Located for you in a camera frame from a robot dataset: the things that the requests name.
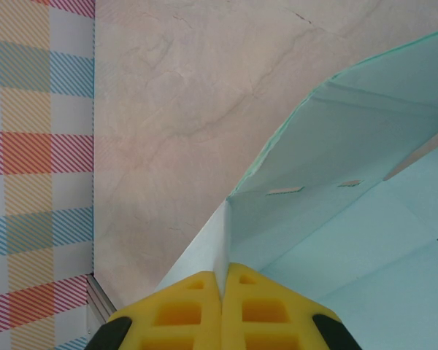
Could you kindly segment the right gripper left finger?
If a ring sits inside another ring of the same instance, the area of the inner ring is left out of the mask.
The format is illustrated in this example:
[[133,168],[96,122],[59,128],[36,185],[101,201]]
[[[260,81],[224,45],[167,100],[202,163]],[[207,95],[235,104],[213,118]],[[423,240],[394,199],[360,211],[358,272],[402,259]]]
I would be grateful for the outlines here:
[[220,349],[215,274],[202,271],[126,306],[100,326],[90,349]]

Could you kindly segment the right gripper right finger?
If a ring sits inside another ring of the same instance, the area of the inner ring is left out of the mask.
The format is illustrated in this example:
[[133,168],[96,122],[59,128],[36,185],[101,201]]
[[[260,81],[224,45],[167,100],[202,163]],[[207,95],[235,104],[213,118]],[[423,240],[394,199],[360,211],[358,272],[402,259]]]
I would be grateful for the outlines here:
[[329,308],[239,263],[228,267],[223,349],[360,349]]

